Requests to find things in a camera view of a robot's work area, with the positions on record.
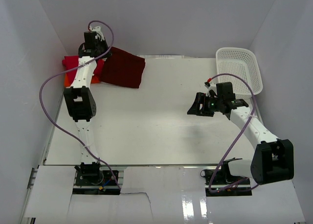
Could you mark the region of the dark red t-shirt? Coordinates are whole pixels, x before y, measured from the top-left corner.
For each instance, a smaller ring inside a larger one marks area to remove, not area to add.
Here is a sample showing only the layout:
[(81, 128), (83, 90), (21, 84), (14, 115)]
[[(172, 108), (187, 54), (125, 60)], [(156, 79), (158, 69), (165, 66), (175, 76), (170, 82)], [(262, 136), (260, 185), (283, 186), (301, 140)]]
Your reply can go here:
[(138, 89), (145, 69), (145, 59), (116, 47), (106, 59), (99, 77), (101, 82), (125, 88)]

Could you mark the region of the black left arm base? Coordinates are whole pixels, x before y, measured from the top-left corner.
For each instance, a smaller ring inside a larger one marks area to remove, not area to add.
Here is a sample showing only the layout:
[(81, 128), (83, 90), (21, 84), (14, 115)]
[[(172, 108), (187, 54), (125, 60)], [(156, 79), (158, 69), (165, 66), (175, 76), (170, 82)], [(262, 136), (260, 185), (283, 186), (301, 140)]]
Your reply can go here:
[(72, 193), (74, 195), (119, 195), (120, 189), (109, 170), (98, 170), (98, 175), (83, 175), (79, 166), (75, 166), (76, 177)]

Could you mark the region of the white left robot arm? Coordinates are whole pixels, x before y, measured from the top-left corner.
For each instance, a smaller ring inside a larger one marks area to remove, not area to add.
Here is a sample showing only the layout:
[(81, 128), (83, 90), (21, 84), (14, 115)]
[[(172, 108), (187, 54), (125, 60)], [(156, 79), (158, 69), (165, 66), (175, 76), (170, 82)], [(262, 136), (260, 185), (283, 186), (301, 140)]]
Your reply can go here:
[(92, 131), (92, 118), (96, 115), (97, 107), (90, 85), (99, 61), (97, 57), (105, 53), (109, 47), (103, 33), (95, 28), (85, 32), (84, 39), (85, 42), (78, 49), (80, 68), (77, 69), (70, 87), (64, 90), (64, 98), (82, 143), (81, 165), (75, 169), (81, 174), (82, 179), (98, 185), (102, 182), (103, 176)]

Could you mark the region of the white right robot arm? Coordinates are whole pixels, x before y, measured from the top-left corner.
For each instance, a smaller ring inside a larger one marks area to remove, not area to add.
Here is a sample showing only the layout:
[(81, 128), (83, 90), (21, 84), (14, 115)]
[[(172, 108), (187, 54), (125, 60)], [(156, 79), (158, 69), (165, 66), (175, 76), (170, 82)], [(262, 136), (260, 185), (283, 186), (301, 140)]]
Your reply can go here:
[(242, 158), (222, 162), (219, 177), (226, 182), (236, 178), (251, 178), (258, 185), (264, 185), (294, 177), (294, 148), (288, 139), (280, 139), (271, 133), (258, 118), (253, 117), (252, 109), (243, 99), (238, 99), (230, 82), (218, 83), (216, 90), (198, 92), (188, 115), (213, 117), (220, 112), (234, 123), (254, 149), (251, 160)]

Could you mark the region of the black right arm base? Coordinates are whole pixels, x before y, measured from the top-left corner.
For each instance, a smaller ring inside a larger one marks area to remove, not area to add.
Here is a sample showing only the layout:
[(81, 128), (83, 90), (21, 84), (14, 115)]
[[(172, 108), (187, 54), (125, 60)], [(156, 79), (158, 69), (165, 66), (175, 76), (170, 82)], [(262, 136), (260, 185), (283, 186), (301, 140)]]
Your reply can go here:
[(239, 197), (252, 195), (252, 191), (249, 190), (251, 188), (251, 183), (249, 179), (246, 179), (245, 181), (234, 185), (231, 188), (221, 191), (222, 187), (241, 180), (242, 177), (230, 177), (229, 179), (226, 179), (225, 176), (222, 175), (222, 172), (220, 170), (217, 172), (211, 185), (211, 189), (216, 190), (217, 192), (212, 193), (208, 189), (212, 175), (213, 170), (203, 169), (200, 172), (200, 176), (205, 179), (205, 192), (207, 197)]

